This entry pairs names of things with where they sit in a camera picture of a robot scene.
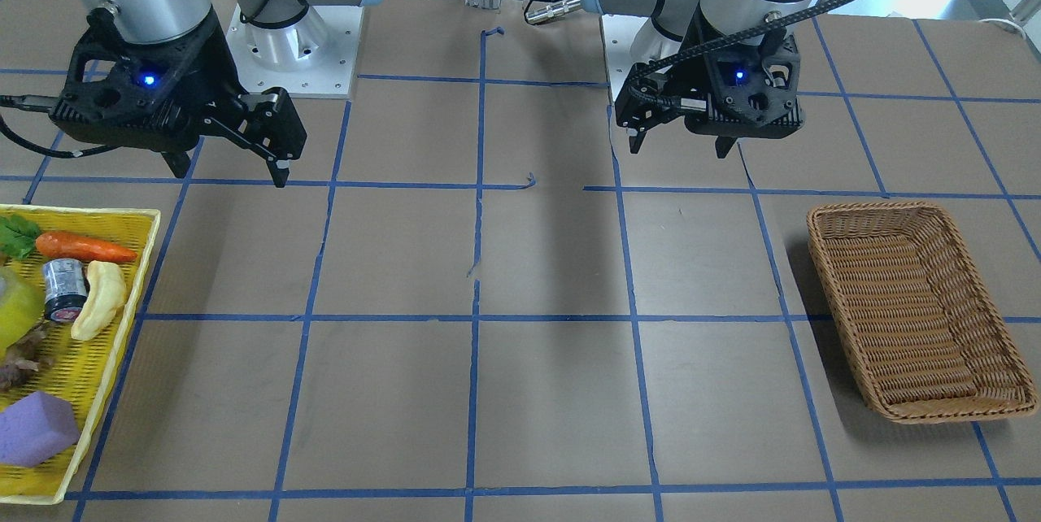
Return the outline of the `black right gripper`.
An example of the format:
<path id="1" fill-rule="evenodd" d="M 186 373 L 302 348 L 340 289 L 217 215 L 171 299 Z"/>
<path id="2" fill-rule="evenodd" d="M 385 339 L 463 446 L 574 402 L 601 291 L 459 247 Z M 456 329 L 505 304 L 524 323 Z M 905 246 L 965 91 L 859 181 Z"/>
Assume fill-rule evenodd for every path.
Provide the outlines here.
<path id="1" fill-rule="evenodd" d="M 213 8 L 188 33 L 148 45 L 124 40 L 115 14 L 94 8 L 49 118 L 76 141 L 161 153 L 178 180 L 200 136 L 223 136 L 286 187 L 307 141 L 290 93 L 245 92 Z"/>

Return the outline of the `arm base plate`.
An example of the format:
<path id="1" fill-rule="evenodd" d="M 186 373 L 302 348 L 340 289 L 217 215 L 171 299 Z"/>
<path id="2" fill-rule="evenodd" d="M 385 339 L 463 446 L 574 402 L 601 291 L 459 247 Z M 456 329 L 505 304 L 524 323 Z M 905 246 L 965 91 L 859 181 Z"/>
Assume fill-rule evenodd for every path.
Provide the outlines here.
<path id="1" fill-rule="evenodd" d="M 297 24 L 265 29 L 235 7 L 226 36 L 239 84 L 251 93 L 283 88 L 294 98 L 349 99 L 365 9 L 310 7 Z"/>
<path id="2" fill-rule="evenodd" d="M 682 43 L 682 38 L 666 38 L 650 17 L 642 15 L 602 15 L 601 29 L 611 103 L 620 96 L 625 78 L 635 63 L 670 56 L 680 50 Z"/>

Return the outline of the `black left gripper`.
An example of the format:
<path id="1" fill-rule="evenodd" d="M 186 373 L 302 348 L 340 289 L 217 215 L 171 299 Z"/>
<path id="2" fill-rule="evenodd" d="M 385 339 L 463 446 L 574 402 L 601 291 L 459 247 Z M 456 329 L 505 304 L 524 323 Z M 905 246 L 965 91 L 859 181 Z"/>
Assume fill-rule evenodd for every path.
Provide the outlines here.
<path id="1" fill-rule="evenodd" d="M 632 67 L 615 99 L 615 122 L 627 129 L 636 154 L 648 130 L 686 115 L 682 100 L 695 93 L 705 111 L 687 115 L 688 132 L 716 136 L 725 159 L 738 139 L 785 139 L 804 125 L 797 99 L 802 56 L 787 27 L 755 34 L 700 55 L 684 67 L 639 75 Z"/>

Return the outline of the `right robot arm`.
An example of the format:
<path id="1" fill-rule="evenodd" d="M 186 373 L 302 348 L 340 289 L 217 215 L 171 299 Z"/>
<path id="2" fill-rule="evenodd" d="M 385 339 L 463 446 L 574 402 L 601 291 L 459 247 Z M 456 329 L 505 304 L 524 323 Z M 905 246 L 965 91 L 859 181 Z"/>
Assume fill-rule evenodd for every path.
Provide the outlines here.
<path id="1" fill-rule="evenodd" d="M 88 29 L 77 41 L 62 93 L 41 110 L 86 158 L 148 150 L 185 177 L 201 136 L 222 136 L 265 163 L 283 187 L 307 133 L 290 91 L 266 80 L 245 88 L 212 0 L 81 0 Z M 333 56 L 319 7 L 381 0 L 237 0 L 237 26 L 255 63 L 291 72 Z"/>

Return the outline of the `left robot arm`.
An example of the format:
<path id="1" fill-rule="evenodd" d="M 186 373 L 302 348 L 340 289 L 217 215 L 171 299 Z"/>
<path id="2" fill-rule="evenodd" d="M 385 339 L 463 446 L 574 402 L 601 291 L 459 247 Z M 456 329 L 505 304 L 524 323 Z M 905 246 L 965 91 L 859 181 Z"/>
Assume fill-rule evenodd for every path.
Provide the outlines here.
<path id="1" fill-rule="evenodd" d="M 799 130 L 799 48 L 781 19 L 813 0 L 581 0 L 587 13 L 646 19 L 629 51 L 615 121 L 639 152 L 648 130 L 683 119 L 714 136 L 718 158 L 739 139 Z"/>

